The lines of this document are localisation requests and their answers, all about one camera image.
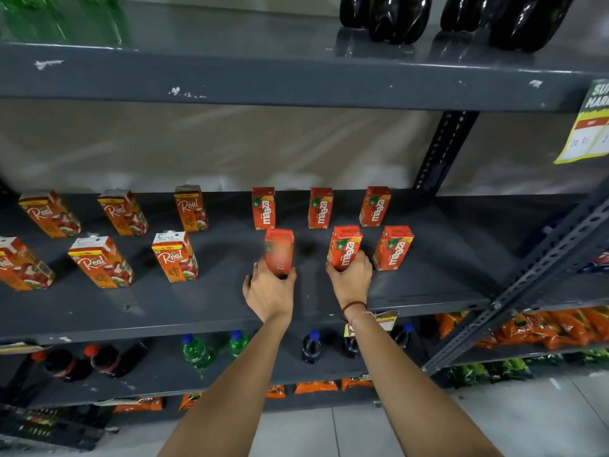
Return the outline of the person's left hand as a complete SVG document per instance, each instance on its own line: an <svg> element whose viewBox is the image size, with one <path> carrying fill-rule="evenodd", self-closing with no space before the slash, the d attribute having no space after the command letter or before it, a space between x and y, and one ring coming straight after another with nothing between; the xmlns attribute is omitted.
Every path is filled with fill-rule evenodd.
<svg viewBox="0 0 609 457"><path fill-rule="evenodd" d="M249 308L263 323L281 321L288 326L293 316L294 286L286 286L285 279L273 274L263 256L247 275L242 293Z"/></svg>

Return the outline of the person's right hand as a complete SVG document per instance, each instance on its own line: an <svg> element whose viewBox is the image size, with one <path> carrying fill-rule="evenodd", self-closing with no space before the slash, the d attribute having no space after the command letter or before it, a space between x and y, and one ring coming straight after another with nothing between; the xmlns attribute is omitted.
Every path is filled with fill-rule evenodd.
<svg viewBox="0 0 609 457"><path fill-rule="evenodd" d="M341 310L354 302L367 303L373 266L363 251L358 251L349 267L341 271L339 282L332 282L332 287Z"/></svg>

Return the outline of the small red juice carton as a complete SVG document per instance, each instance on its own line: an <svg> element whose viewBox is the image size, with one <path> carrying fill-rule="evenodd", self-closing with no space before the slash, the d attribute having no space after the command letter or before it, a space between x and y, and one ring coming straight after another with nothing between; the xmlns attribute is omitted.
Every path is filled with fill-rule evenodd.
<svg viewBox="0 0 609 457"><path fill-rule="evenodd" d="M358 253L363 235L358 225L339 225L332 231L327 261L339 272L346 270Z"/></svg>
<svg viewBox="0 0 609 457"><path fill-rule="evenodd" d="M271 228L265 232L265 261L276 276L287 276L292 268L293 230Z"/></svg>

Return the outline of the person's right forearm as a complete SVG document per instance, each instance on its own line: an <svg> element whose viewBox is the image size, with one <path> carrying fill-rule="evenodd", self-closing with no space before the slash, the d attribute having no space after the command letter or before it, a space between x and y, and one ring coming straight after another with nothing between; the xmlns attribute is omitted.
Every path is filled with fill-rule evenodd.
<svg viewBox="0 0 609 457"><path fill-rule="evenodd" d="M504 457L364 304L354 302L342 311L406 457Z"/></svg>

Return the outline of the person's left forearm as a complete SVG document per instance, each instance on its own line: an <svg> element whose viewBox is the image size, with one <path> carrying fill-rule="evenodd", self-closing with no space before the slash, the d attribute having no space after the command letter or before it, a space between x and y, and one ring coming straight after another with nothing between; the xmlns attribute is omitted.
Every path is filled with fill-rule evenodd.
<svg viewBox="0 0 609 457"><path fill-rule="evenodd" d="M290 321L285 310L264 319L246 349L181 418L157 457L248 457Z"/></svg>

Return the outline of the group of red cartons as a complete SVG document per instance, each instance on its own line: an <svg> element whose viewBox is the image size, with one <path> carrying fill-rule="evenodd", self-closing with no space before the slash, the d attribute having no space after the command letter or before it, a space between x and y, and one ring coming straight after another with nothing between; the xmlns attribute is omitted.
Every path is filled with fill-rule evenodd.
<svg viewBox="0 0 609 457"><path fill-rule="evenodd" d="M382 224L391 199L390 189L371 186L367 189L359 215L360 228ZM330 226L334 191L331 188L312 188L308 204L308 228L326 230ZM253 188L252 209L256 230L275 229L276 201L274 188ZM407 225L388 225L384 228L374 254L377 270L397 270L415 236Z"/></svg>

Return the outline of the small yellow shelf tag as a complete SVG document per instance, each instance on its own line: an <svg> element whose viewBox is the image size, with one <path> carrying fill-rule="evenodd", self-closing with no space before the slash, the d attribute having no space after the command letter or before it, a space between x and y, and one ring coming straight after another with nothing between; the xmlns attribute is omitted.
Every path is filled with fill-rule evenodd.
<svg viewBox="0 0 609 457"><path fill-rule="evenodd" d="M386 311L383 313L375 313L374 314L377 323L385 330L386 332L391 332L393 327L395 326L395 322L398 319L399 312L398 311ZM350 323L345 324L344 328L344 338L353 338L354 330Z"/></svg>

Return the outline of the green bottle with blue cap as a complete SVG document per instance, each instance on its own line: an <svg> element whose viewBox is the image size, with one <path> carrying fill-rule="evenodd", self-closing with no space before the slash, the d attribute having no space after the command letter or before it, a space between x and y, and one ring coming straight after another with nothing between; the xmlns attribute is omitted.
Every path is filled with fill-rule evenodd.
<svg viewBox="0 0 609 457"><path fill-rule="evenodd" d="M230 353L238 358L239 355L246 349L249 343L249 338L243 330L232 330L230 333Z"/></svg>
<svg viewBox="0 0 609 457"><path fill-rule="evenodd" d="M188 333L181 337L185 360L198 371L204 370L214 359L214 352L201 338Z"/></svg>

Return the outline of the group of white-topped orange cartons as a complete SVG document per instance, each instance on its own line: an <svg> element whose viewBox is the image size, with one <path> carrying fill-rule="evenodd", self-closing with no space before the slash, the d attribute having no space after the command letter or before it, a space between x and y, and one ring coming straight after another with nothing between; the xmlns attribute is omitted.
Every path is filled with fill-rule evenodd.
<svg viewBox="0 0 609 457"><path fill-rule="evenodd" d="M176 187L174 200L184 230L157 233L152 251L171 283L195 281L199 265L189 232L207 231L209 222L200 186ZM149 224L132 191L106 190L97 198L120 236L142 237ZM26 215L52 239L75 238L67 254L102 289L129 287L134 271L109 236L83 236L82 222L54 190L23 193L18 204ZM56 273L23 241L0 237L0 282L15 291L41 291L55 281Z"/></svg>

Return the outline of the red-capped cola bottle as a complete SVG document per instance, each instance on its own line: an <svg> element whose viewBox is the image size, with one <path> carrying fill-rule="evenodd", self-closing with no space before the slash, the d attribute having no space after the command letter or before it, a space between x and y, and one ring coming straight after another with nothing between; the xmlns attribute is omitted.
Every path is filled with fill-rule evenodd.
<svg viewBox="0 0 609 457"><path fill-rule="evenodd" d="M39 350L29 356L33 361L39 363L48 376L65 383L83 381L93 373L93 367L89 361L72 354L65 348Z"/></svg>
<svg viewBox="0 0 609 457"><path fill-rule="evenodd" d="M129 374L148 354L152 343L149 340L135 342L125 351L113 345L88 345L83 354L96 372L108 378L122 378Z"/></svg>

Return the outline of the row of green bags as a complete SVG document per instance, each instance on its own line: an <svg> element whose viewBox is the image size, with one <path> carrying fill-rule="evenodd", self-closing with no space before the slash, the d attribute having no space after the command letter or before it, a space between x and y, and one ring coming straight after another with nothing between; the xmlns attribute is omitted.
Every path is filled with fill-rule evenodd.
<svg viewBox="0 0 609 457"><path fill-rule="evenodd" d="M609 350L605 348L452 366L441 370L436 379L443 387L461 389L484 384L599 374L609 374Z"/></svg>

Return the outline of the grey slotted-angle side rack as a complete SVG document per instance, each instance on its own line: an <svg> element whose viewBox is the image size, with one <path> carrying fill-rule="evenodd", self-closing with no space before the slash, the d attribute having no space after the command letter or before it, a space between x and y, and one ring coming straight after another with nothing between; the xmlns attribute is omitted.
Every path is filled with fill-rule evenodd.
<svg viewBox="0 0 609 457"><path fill-rule="evenodd" d="M434 349L422 370L428 375L455 359L513 316L533 309L562 279L609 248L609 176L570 209L555 228L499 282L490 302L470 309Z"/></svg>

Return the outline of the grey metal shelving rack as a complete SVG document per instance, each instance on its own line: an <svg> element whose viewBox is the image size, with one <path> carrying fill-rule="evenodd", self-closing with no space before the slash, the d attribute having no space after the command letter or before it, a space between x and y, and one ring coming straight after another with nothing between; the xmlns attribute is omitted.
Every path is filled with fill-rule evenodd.
<svg viewBox="0 0 609 457"><path fill-rule="evenodd" d="M65 348L87 361L91 342L152 346L122 378L93 370L74 383L29 355L0 356L0 403L100 406L210 386L236 359L230 332L261 326L240 290L265 252L257 186L275 188L277 227L295 238L295 313L271 381L286 385L366 370L342 354L344 323L324 271L332 231L308 228L310 187L334 188L331 228L359 225L368 185L390 188L384 223L409 225L415 242L400 270L374 271L369 307L415 325L406 352L421 366L588 195L449 196L441 186L479 116L496 131L477 155L502 144L515 154L533 137L504 118L577 114L592 81L609 78L609 55L550 41L534 53L501 50L489 45L491 28L444 32L430 20L414 44L395 45L333 17L119 3L129 47L0 43L0 235L21 238L57 275L45 291L0 283L0 344ZM590 193L606 176L601 169ZM209 226L188 233L197 279L171 283L151 246L157 233L184 230L174 200L183 184L200 186ZM97 201L110 189L133 192L146 235L118 234ZM50 190L82 222L79 237L114 240L134 271L129 287L97 287L67 254L75 238L50 238L20 208L21 194ZM609 274L578 271L527 311L609 305ZM312 330L322 351L308 364L301 349ZM202 371L183 356L188 333L214 352Z"/></svg>

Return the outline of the row of orange bags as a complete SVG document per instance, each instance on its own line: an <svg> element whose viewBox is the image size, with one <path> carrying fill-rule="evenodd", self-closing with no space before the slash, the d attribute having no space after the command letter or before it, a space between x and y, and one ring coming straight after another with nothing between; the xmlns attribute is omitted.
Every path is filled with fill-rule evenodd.
<svg viewBox="0 0 609 457"><path fill-rule="evenodd" d="M609 342L609 305L520 313L475 346L542 344L550 350Z"/></svg>

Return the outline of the dark cola bottle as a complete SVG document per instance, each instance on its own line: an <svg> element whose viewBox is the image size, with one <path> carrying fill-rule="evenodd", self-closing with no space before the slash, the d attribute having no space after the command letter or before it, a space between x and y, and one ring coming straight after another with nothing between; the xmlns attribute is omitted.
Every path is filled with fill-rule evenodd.
<svg viewBox="0 0 609 457"><path fill-rule="evenodd" d="M371 0L340 0L339 19L343 27L364 29L368 27Z"/></svg>
<svg viewBox="0 0 609 457"><path fill-rule="evenodd" d="M474 33L490 29L496 0L447 0L440 18L444 32Z"/></svg>
<svg viewBox="0 0 609 457"><path fill-rule="evenodd" d="M489 45L534 53L556 34L575 0L501 0L493 16Z"/></svg>
<svg viewBox="0 0 609 457"><path fill-rule="evenodd" d="M432 0L371 0L369 36L375 43L414 44L428 24Z"/></svg>

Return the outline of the red and blue packet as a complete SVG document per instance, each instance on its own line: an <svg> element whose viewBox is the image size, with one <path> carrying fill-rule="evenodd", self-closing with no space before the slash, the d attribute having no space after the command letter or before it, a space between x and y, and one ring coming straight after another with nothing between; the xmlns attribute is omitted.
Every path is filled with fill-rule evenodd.
<svg viewBox="0 0 609 457"><path fill-rule="evenodd" d="M609 274L609 250L605 251L586 265L578 273L580 274Z"/></svg>

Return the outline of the pale shelf edge label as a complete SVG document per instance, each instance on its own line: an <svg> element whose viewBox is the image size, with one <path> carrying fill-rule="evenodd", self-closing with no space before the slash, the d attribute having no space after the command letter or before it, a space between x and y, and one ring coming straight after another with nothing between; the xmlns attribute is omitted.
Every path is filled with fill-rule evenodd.
<svg viewBox="0 0 609 457"><path fill-rule="evenodd" d="M27 344L25 342L16 342L13 344L0 344L0 356L32 354L32 353L41 352L44 350L45 350L45 348L41 345Z"/></svg>

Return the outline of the yellow and green price sign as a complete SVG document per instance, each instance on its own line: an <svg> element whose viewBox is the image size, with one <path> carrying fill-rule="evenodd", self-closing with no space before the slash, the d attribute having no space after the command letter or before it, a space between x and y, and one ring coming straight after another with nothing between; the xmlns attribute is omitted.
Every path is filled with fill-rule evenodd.
<svg viewBox="0 0 609 457"><path fill-rule="evenodd" d="M609 155L609 78L592 81L554 164Z"/></svg>

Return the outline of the green plastic bottles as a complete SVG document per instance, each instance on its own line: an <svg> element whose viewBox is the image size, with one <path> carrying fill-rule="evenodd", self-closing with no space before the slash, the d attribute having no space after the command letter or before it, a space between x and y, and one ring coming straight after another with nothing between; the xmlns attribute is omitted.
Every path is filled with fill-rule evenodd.
<svg viewBox="0 0 609 457"><path fill-rule="evenodd" d="M125 48L119 0L0 0L0 43Z"/></svg>

